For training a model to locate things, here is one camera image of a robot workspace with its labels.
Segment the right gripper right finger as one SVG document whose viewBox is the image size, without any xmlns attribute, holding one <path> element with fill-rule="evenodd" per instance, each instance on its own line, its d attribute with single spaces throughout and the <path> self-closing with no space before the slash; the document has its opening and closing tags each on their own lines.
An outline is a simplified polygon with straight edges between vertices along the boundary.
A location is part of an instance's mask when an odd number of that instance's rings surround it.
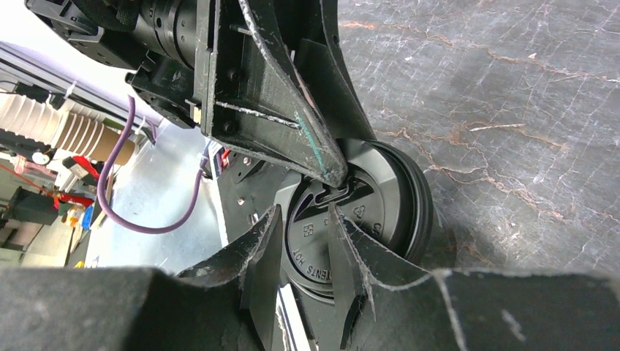
<svg viewBox="0 0 620 351">
<path fill-rule="evenodd" d="M 335 204 L 328 251 L 342 350 L 617 350 L 619 278 L 549 269 L 424 270 Z"/>
</svg>

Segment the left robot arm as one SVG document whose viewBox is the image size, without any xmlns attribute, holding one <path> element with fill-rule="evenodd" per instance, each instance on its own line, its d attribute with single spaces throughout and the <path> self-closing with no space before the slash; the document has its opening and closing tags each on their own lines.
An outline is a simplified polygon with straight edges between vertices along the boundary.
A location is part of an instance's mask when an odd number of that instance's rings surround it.
<svg viewBox="0 0 620 351">
<path fill-rule="evenodd" d="M 153 110 L 224 147 L 339 186 L 338 140 L 374 139 L 336 1 L 27 1 Z"/>
</svg>

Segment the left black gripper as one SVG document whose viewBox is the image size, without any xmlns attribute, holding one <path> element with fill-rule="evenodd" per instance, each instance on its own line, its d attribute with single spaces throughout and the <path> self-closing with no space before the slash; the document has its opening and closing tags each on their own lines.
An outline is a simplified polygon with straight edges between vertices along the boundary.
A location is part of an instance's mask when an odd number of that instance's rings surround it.
<svg viewBox="0 0 620 351">
<path fill-rule="evenodd" d="M 340 185 L 336 139 L 374 140 L 340 48 L 337 1 L 139 1 L 126 82 L 234 151 Z"/>
</svg>

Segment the black paper coffee cup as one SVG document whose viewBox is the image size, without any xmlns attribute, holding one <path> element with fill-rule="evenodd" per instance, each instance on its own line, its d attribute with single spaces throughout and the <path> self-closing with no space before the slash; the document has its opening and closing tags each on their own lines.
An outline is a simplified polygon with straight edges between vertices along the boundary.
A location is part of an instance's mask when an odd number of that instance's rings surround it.
<svg viewBox="0 0 620 351">
<path fill-rule="evenodd" d="M 371 144 L 386 158 L 398 181 L 400 198 L 396 209 L 396 227 L 390 232 L 386 247 L 419 265 L 431 234 L 438 227 L 431 189 L 412 157 L 387 143 L 372 141 Z"/>
</svg>

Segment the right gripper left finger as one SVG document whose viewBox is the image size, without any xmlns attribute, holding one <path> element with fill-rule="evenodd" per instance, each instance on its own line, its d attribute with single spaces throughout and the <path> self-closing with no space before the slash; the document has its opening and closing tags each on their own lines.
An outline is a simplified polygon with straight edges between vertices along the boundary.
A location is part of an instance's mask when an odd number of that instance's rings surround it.
<svg viewBox="0 0 620 351">
<path fill-rule="evenodd" d="M 207 260 L 155 268 L 2 268 L 3 350 L 269 350 L 282 215 Z"/>
</svg>

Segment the black plastic cup lid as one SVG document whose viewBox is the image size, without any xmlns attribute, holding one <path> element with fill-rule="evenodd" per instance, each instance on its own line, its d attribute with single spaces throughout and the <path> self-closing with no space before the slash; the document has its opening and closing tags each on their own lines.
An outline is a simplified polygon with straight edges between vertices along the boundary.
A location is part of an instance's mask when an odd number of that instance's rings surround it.
<svg viewBox="0 0 620 351">
<path fill-rule="evenodd" d="M 372 141 L 378 140 L 338 141 L 348 166 L 341 186 L 331 187 L 289 171 L 276 192 L 275 202 L 284 217 L 282 265 L 286 277 L 304 295 L 321 303 L 333 304 L 328 254 L 330 203 L 384 246 L 396 227 L 398 181 Z"/>
</svg>

